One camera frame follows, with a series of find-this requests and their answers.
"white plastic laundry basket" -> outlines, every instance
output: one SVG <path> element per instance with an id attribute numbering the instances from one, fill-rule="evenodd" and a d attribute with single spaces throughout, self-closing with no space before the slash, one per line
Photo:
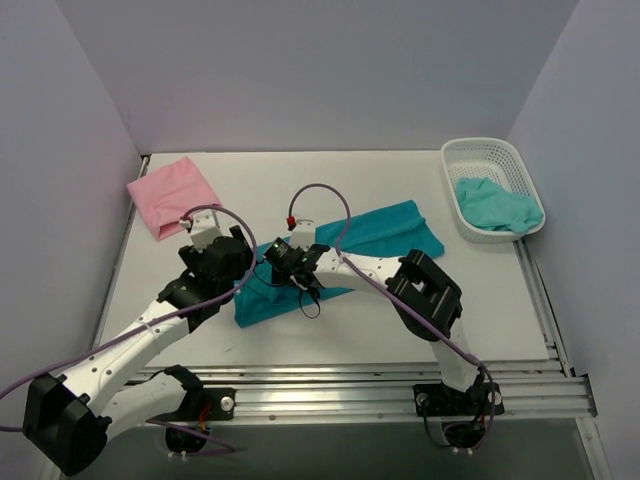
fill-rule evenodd
<path id="1" fill-rule="evenodd" d="M 544 209 L 518 151 L 497 138 L 460 138 L 445 143 L 440 150 L 444 175 L 449 185 L 456 227 L 460 235 L 474 243 L 513 242 L 523 234 L 492 232 L 474 227 L 462 216 L 456 185 L 462 177 L 489 177 L 505 190 L 533 197 L 542 211 L 542 221 L 527 232 L 535 233 L 545 221 Z"/>

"gray floor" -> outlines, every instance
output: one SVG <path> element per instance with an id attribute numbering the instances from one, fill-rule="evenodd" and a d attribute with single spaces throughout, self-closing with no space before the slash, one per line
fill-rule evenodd
<path id="1" fill-rule="evenodd" d="M 245 449 L 231 456 L 169 461 L 164 431 L 129 431 L 74 479 L 591 479 L 573 421 L 502 422 L 472 457 L 434 447 L 420 424 L 219 427 Z"/>

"pink towel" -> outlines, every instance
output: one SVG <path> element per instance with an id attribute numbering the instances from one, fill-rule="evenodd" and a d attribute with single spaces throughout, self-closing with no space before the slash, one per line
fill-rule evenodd
<path id="1" fill-rule="evenodd" d="M 191 207 L 220 205 L 218 196 L 189 157 L 131 182 L 127 190 L 158 241 L 182 230 L 178 220 Z"/>

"teal cloth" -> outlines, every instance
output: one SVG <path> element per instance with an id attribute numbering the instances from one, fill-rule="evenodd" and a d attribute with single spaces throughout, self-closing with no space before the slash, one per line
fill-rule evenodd
<path id="1" fill-rule="evenodd" d="M 334 246 L 336 238 L 344 228 L 345 220 L 329 223 L 316 229 L 316 243 Z M 258 258 L 270 245 L 258 247 Z M 432 258 L 444 253 L 444 246 L 435 237 L 413 201 L 373 210 L 351 219 L 351 228 L 342 240 L 345 252 L 372 257 L 395 257 L 405 255 L 412 248 L 422 250 Z M 257 275 L 271 280 L 271 266 L 266 262 L 256 267 Z M 320 293 L 320 300 L 336 297 L 349 290 L 328 288 Z M 299 307 L 296 287 L 275 288 L 251 277 L 247 285 L 233 297 L 236 306 L 235 319 L 239 326 L 254 323 L 290 312 Z M 303 295 L 302 305 L 313 304 L 308 295 Z"/>
<path id="2" fill-rule="evenodd" d="M 483 230 L 527 233 L 542 221 L 534 198 L 507 192 L 488 178 L 461 178 L 456 197 L 465 220 Z"/>

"folded cloth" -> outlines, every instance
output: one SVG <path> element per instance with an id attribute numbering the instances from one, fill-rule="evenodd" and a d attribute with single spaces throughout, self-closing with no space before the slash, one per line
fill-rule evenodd
<path id="1" fill-rule="evenodd" d="M 345 220 L 329 223 L 316 229 L 316 243 L 333 246 L 344 228 Z M 269 244 L 258 248 L 258 255 Z M 372 257 L 405 255 L 412 248 L 422 250 L 430 257 L 444 253 L 444 246 L 431 233 L 425 219 L 413 201 L 373 210 L 351 219 L 351 228 L 341 243 L 344 251 Z M 262 263 L 256 267 L 257 275 L 269 282 L 271 266 Z M 320 300 L 326 300 L 349 292 L 344 288 L 328 288 L 320 292 Z M 247 285 L 234 296 L 235 319 L 240 327 L 290 312 L 299 307 L 299 290 L 296 287 L 270 287 L 251 277 Z M 312 304 L 309 295 L 303 295 L 302 305 Z"/>
<path id="2" fill-rule="evenodd" d="M 507 192 L 488 178 L 462 177 L 456 197 L 465 220 L 484 230 L 527 233 L 542 221 L 535 199 Z"/>
<path id="3" fill-rule="evenodd" d="M 182 229 L 178 220 L 191 207 L 220 205 L 218 196 L 189 157 L 131 182 L 127 190 L 156 240 L 178 233 Z"/>

